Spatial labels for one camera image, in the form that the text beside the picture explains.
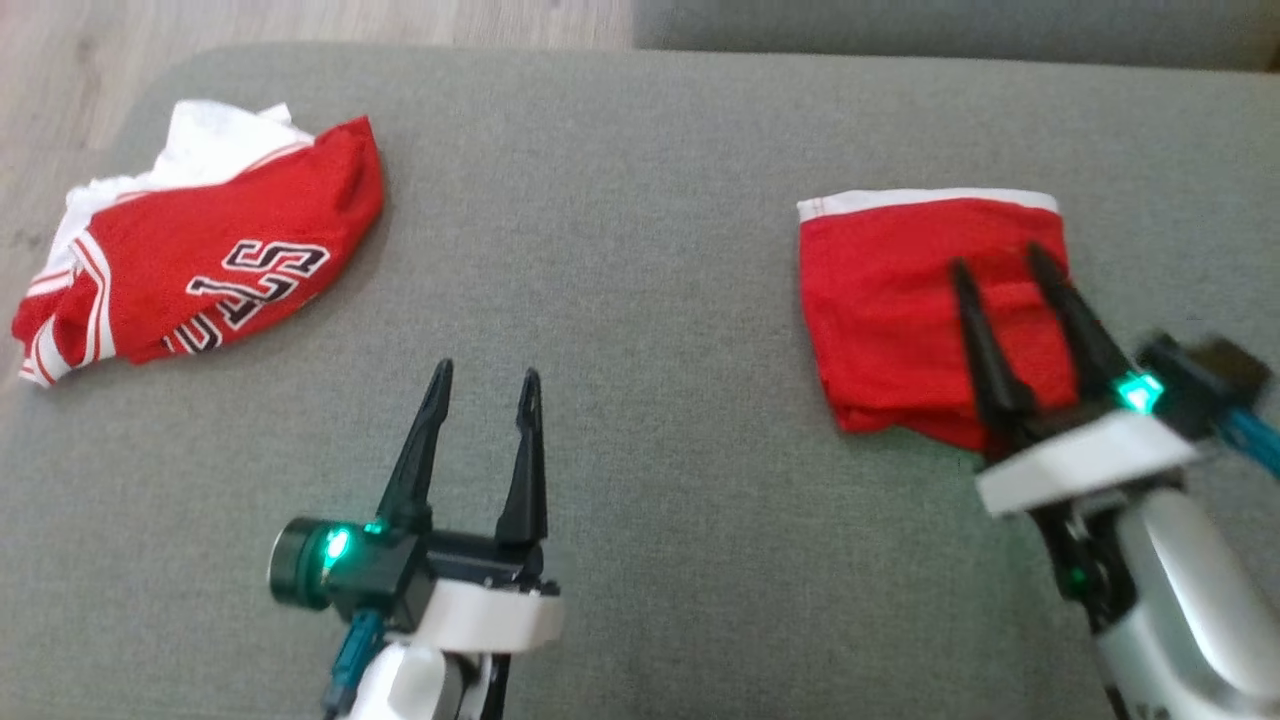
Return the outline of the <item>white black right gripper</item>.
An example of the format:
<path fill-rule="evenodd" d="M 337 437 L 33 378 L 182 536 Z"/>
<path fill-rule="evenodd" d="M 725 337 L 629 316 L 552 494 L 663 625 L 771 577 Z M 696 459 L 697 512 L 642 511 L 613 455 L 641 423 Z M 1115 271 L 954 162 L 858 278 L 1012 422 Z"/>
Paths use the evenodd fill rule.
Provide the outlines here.
<path fill-rule="evenodd" d="M 1079 398 L 1126 406 L 1120 384 L 1132 372 L 1128 356 L 1044 246 L 1029 243 L 1027 263 L 1059 322 Z M 986 443 L 1019 446 L 1036 410 L 1034 395 L 1006 357 L 965 261 L 952 260 L 950 273 Z M 1178 469 L 1199 456 L 1158 418 L 1116 410 L 987 468 L 975 487 L 986 511 L 1001 518 Z"/>

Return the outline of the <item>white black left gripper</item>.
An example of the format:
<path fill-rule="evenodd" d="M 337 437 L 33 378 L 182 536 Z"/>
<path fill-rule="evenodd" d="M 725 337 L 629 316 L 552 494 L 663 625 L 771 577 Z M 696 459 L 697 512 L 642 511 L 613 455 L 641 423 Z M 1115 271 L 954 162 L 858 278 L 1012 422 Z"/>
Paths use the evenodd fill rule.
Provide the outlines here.
<path fill-rule="evenodd" d="M 436 442 L 451 406 L 454 364 L 442 359 L 415 414 L 378 505 L 392 530 L 430 530 L 428 495 Z M 558 641 L 563 597 L 545 579 L 541 541 L 548 537 L 541 380 L 525 373 L 516 427 L 520 441 L 495 538 L 431 536 L 428 569 L 434 585 L 410 646 L 462 655 L 521 655 Z"/>

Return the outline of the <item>red shorts with white waistband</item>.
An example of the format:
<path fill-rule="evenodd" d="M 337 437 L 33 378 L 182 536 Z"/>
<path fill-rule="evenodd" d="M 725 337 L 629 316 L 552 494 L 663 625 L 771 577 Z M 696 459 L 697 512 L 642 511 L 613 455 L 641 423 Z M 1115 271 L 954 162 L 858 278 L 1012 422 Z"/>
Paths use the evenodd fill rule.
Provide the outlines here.
<path fill-rule="evenodd" d="M 1068 347 L 1027 263 L 1038 243 L 1068 269 L 1050 193 L 1006 188 L 850 190 L 797 204 L 799 293 L 838 425 L 901 427 L 977 451 L 986 439 L 951 264 L 980 288 L 1001 347 L 1042 407 L 1076 401 Z"/>

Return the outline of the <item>red white lettered jersey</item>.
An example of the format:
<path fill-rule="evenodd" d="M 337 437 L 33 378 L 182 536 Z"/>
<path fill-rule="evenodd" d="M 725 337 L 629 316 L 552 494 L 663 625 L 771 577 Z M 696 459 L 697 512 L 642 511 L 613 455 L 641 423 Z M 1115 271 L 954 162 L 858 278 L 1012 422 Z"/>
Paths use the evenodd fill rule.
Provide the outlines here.
<path fill-rule="evenodd" d="M 335 282 L 384 200 L 367 117 L 311 135 L 284 102 L 180 100 L 148 170 L 68 192 L 12 319 L 17 375 L 49 388 L 262 332 Z"/>

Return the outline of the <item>grey fabric sofa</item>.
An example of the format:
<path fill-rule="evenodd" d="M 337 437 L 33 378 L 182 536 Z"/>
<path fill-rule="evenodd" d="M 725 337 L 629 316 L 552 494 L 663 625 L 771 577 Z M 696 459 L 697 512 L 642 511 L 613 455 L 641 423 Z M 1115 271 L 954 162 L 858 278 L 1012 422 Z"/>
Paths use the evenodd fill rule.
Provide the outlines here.
<path fill-rule="evenodd" d="M 431 501 L 489 532 L 541 373 L 559 643 L 509 720 L 1111 720 L 1085 621 L 974 459 L 851 437 L 817 380 L 795 205 L 1052 193 L 1125 346 L 1280 366 L 1280 77 L 906 58 L 358 45 L 210 51 L 182 97 L 369 115 L 381 224 L 300 315 L 202 357 L 6 395 L 0 720 L 319 720 L 343 626 L 275 605 L 298 515 L 375 507 L 454 359 Z"/>

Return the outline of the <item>light grey sofa backrest cushion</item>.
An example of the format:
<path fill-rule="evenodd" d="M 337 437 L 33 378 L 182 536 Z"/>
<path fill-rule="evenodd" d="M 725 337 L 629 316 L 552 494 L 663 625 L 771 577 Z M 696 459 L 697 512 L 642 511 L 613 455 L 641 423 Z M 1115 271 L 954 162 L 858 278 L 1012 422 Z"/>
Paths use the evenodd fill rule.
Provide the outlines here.
<path fill-rule="evenodd" d="M 1280 0 L 631 0 L 634 45 L 1267 70 Z"/>

